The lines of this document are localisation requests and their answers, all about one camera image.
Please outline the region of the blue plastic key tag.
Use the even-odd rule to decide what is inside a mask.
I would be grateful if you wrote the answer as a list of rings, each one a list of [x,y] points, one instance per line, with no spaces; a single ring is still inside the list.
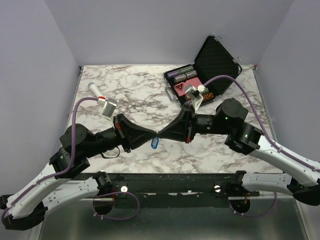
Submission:
[[[156,136],[151,140],[150,146],[152,149],[157,149],[159,145],[160,139]]]

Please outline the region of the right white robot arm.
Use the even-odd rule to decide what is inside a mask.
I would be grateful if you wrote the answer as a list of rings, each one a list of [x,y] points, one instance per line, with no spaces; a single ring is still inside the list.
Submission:
[[[196,114],[184,106],[178,116],[158,132],[161,139],[190,143],[196,134],[226,135],[231,150],[263,160],[282,173],[243,172],[230,183],[230,191],[274,192],[293,196],[310,206],[320,204],[320,164],[283,147],[261,129],[245,122],[248,110],[234,98],[224,100],[214,115]]]

